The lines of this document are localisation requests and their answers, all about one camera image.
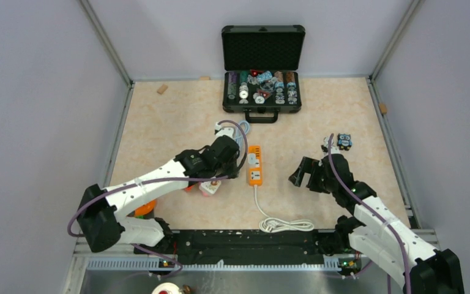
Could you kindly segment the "white cube socket tiger print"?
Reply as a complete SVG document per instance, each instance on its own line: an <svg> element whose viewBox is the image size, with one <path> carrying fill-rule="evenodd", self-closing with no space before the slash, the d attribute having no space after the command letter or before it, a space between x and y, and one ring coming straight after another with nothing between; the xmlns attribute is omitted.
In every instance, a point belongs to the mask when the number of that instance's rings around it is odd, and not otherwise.
<svg viewBox="0 0 470 294"><path fill-rule="evenodd" d="M221 181L202 182L199 185L199 190L205 197L211 197L218 191L221 184Z"/></svg>

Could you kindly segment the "white USB charger adapter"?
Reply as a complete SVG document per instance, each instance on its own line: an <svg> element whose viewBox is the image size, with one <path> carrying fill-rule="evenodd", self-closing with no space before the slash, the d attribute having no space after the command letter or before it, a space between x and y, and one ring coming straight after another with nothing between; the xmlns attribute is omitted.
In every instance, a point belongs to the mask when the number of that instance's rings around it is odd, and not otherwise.
<svg viewBox="0 0 470 294"><path fill-rule="evenodd" d="M259 166L259 158L255 153L248 153L247 159L251 168L256 168Z"/></svg>

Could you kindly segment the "orange power strip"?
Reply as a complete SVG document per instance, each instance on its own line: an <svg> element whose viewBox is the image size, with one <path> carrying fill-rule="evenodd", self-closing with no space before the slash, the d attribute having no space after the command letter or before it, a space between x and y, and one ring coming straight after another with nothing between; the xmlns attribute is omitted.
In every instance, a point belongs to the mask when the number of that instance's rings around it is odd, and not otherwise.
<svg viewBox="0 0 470 294"><path fill-rule="evenodd" d="M248 183L250 186L261 186L263 183L262 152L258 145L248 148Z"/></svg>

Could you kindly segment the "red cube socket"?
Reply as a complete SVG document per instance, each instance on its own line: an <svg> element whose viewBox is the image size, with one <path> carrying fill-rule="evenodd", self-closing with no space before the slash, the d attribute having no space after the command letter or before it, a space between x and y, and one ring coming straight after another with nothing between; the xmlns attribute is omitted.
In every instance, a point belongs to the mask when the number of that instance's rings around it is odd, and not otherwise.
<svg viewBox="0 0 470 294"><path fill-rule="evenodd" d="M190 192L190 191L191 191L192 189L194 189L195 187L196 187L196 185L192 185L192 186L186 187L186 188L184 189L184 191Z"/></svg>

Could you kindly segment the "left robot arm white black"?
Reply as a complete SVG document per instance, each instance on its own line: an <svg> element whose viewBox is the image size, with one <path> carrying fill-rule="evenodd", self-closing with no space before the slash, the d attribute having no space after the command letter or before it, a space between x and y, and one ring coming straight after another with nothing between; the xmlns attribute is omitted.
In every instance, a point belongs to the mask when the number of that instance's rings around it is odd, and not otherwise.
<svg viewBox="0 0 470 294"><path fill-rule="evenodd" d="M116 244L141 244L164 253L172 243L169 228L160 220L139 219L130 213L170 192L232 177L239 154L236 141L221 135L211 145L186 149L126 183L107 188L93 184L84 190L74 221L93 253Z"/></svg>

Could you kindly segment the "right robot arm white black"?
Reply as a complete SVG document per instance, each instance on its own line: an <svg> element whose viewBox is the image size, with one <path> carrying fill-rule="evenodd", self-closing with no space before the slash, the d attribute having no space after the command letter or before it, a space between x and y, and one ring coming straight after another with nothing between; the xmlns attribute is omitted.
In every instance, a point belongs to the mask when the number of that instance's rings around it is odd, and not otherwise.
<svg viewBox="0 0 470 294"><path fill-rule="evenodd" d="M335 226L338 250L364 254L404 293L464 293L458 256L439 250L399 220L367 183L354 179L342 154L303 157L289 181L299 187L306 174L307 189L331 194L351 214Z"/></svg>

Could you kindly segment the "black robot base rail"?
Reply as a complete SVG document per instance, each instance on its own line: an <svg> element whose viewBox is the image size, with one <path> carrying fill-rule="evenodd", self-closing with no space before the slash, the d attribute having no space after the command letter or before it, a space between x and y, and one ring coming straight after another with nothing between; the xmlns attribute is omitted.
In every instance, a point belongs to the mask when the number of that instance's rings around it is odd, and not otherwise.
<svg viewBox="0 0 470 294"><path fill-rule="evenodd" d="M346 247L332 230L264 233L259 230L180 230L150 251L183 265L317 265L337 257L337 265L357 268L364 256Z"/></svg>

